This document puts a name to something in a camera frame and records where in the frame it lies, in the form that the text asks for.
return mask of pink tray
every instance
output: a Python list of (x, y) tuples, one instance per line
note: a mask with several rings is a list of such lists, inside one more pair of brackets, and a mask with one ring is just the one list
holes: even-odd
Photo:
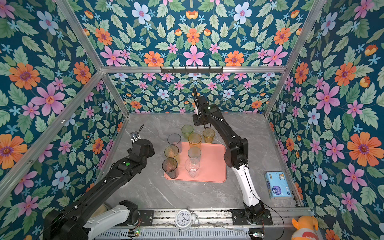
[(224, 161), (225, 146), (222, 144), (201, 144), (201, 159), (199, 174), (192, 178), (185, 169), (185, 161), (188, 159), (189, 143), (182, 143), (182, 152), (180, 153), (180, 165), (177, 167), (179, 176), (175, 179), (164, 177), (168, 180), (182, 180), (194, 182), (225, 182), (227, 179), (227, 165)]

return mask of metal base plate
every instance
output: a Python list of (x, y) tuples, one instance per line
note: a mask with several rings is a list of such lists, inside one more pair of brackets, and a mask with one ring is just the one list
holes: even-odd
[[(247, 219), (245, 218), (244, 209), (230, 209), (230, 212), (232, 213), (233, 225), (249, 225)], [(263, 214), (262, 220), (256, 225), (273, 225), (271, 212), (266, 209), (265, 213)]]

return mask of clock face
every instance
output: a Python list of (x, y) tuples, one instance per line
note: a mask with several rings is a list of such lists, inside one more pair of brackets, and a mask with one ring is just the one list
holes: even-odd
[(179, 212), (179, 214), (176, 216), (176, 221), (180, 226), (184, 227), (191, 221), (191, 215), (186, 211)]

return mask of orange flower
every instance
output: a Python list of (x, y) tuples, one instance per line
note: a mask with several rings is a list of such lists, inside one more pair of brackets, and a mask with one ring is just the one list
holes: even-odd
[(251, 106), (252, 108), (259, 108), (262, 106), (262, 104), (263, 103), (261, 101), (254, 101)]
[(135, 109), (140, 109), (141, 108), (141, 103), (137, 102), (137, 101), (132, 101), (131, 102), (131, 106)]
[(121, 126), (122, 126), (122, 122), (120, 122), (120, 123), (118, 124), (118, 132), (120, 132)]
[(295, 182), (295, 186), (296, 186), (297, 191), (299, 192), (300, 198), (303, 200), (303, 198), (304, 198), (302, 195), (303, 190), (301, 189), (301, 187), (299, 187), (299, 184), (297, 182)]
[(98, 139), (95, 140), (95, 143), (93, 144), (92, 151), (95, 154), (99, 154), (101, 152), (101, 150), (103, 149), (103, 147), (104, 147), (103, 140), (101, 140), (101, 138), (98, 138)]
[(295, 18), (295, 17), (297, 17), (297, 15), (299, 15), (299, 10), (295, 10), (295, 11), (293, 11), (292, 13), (291, 13), (291, 18)]
[(205, 36), (209, 36), (209, 35), (211, 35), (211, 34), (212, 34), (212, 33), (211, 33), (211, 30), (209, 30), (209, 29), (207, 29), (207, 28), (204, 30), (204, 35), (205, 35)]
[(353, 63), (343, 64), (340, 66), (340, 69), (337, 69), (336, 71), (336, 77), (335, 82), (337, 82), (337, 85), (341, 86), (344, 84), (344, 86), (347, 86), (349, 84), (349, 81), (352, 81), (355, 78), (355, 72), (356, 67), (353, 66)]
[(88, 66), (83, 62), (75, 63), (74, 66), (76, 68), (73, 68), (73, 73), (76, 74), (77, 81), (81, 81), (81, 83), (85, 85), (91, 78)]
[(365, 76), (363, 77), (361, 80), (360, 80), (360, 86), (362, 86), (363, 88), (367, 88), (369, 87), (371, 84), (371, 80), (369, 79), (368, 76)]
[(199, 42), (200, 34), (197, 32), (195, 28), (191, 28), (189, 33), (187, 33), (187, 40), (190, 44), (196, 45)]
[(295, 143), (292, 139), (288, 138), (285, 145), (287, 146), (288, 151), (291, 152), (295, 146)]
[(275, 41), (275, 44), (283, 45), (286, 41), (288, 41), (288, 38), (291, 36), (291, 29), (289, 28), (282, 28), (281, 30), (276, 32), (276, 36), (273, 38)]
[(378, 48), (376, 45), (369, 45), (369, 46), (365, 49), (364, 53), (365, 53), (366, 56), (369, 56), (369, 55), (374, 54), (378, 49), (379, 49), (379, 48)]
[(85, 192), (88, 192), (89, 190), (91, 190), (91, 188), (93, 188), (95, 186), (94, 183), (91, 183), (91, 185), (89, 187), (87, 187), (87, 190), (85, 190)]
[(181, 36), (181, 29), (176, 29), (175, 30), (175, 35), (176, 36)]
[(199, 15), (198, 11), (186, 11), (185, 15), (187, 16), (187, 19), (197, 19), (197, 16)]
[(307, 79), (307, 74), (309, 72), (308, 64), (301, 63), (300, 66), (297, 67), (295, 73), (295, 82), (298, 84), (302, 84)]
[(239, 51), (233, 51), (233, 53), (228, 53), (228, 57), (225, 58), (227, 67), (240, 67), (244, 62), (243, 53), (239, 53)]
[(103, 28), (96, 28), (96, 33), (95, 33), (95, 36), (97, 37), (97, 40), (99, 40), (99, 42), (103, 43), (104, 45), (112, 45), (112, 37), (111, 37), (111, 34), (108, 32), (108, 31), (104, 31)]
[(144, 62), (148, 64), (148, 67), (162, 67), (164, 59), (160, 57), (159, 53), (155, 53), (154, 51), (149, 51), (144, 55)]
[(91, 13), (91, 12), (88, 11), (88, 10), (84, 11), (84, 14), (85, 14), (89, 19), (92, 19), (92, 18), (93, 18), (93, 13)]
[(361, 132), (360, 136), (355, 133), (352, 135), (352, 142), (348, 142), (347, 148), (351, 150), (349, 156), (353, 160), (358, 160), (358, 164), (366, 167), (367, 162), (370, 166), (376, 166), (379, 164), (377, 159), (384, 158), (384, 150), (377, 148), (381, 146), (381, 141), (377, 137), (371, 138), (368, 132)]
[(23, 141), (19, 136), (12, 139), (11, 134), (0, 135), (0, 164), (2, 164), (2, 169), (13, 167), (13, 162), (18, 162), (23, 156), (22, 153), (27, 151), (27, 145), (22, 144)]
[(325, 237), (327, 240), (340, 240), (339, 236), (336, 235), (332, 229), (327, 229), (325, 231)]
[(36, 69), (33, 69), (32, 65), (27, 64), (26, 66), (23, 63), (18, 63), (17, 68), (11, 67), (9, 71), (12, 73), (9, 75), (9, 78), (12, 82), (16, 82), (15, 85), (19, 88), (25, 88), (27, 90), (36, 87), (37, 83), (40, 82), (39, 72)]

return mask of plastic cup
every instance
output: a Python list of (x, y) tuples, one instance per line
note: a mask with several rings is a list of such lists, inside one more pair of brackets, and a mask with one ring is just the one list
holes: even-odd
[(180, 164), (180, 154), (179, 154), (179, 148), (176, 145), (169, 145), (164, 150), (164, 154), (166, 157), (174, 158), (176, 159), (177, 163)]
[(164, 172), (172, 179), (177, 178), (179, 170), (177, 169), (177, 161), (174, 158), (167, 158), (162, 164)]
[(168, 136), (167, 141), (171, 145), (176, 145), (176, 147), (179, 148), (179, 152), (182, 151), (180, 135), (178, 135), (177, 133), (172, 133), (171, 135)]
[(200, 161), (194, 157), (190, 157), (185, 162), (185, 169), (188, 171), (191, 177), (197, 177), (197, 175), (199, 174), (199, 168), (200, 168)]
[(191, 147), (189, 150), (188, 150), (188, 157), (191, 158), (196, 158), (197, 160), (200, 161), (201, 159), (201, 150), (200, 148), (198, 147)]
[(207, 128), (203, 131), (205, 143), (212, 143), (214, 141), (215, 130)]
[(186, 140), (188, 140), (189, 135), (193, 133), (193, 126), (192, 125), (184, 125), (181, 128), (181, 132), (183, 133)]
[(197, 133), (192, 133), (188, 137), (189, 147), (201, 147), (201, 136)]

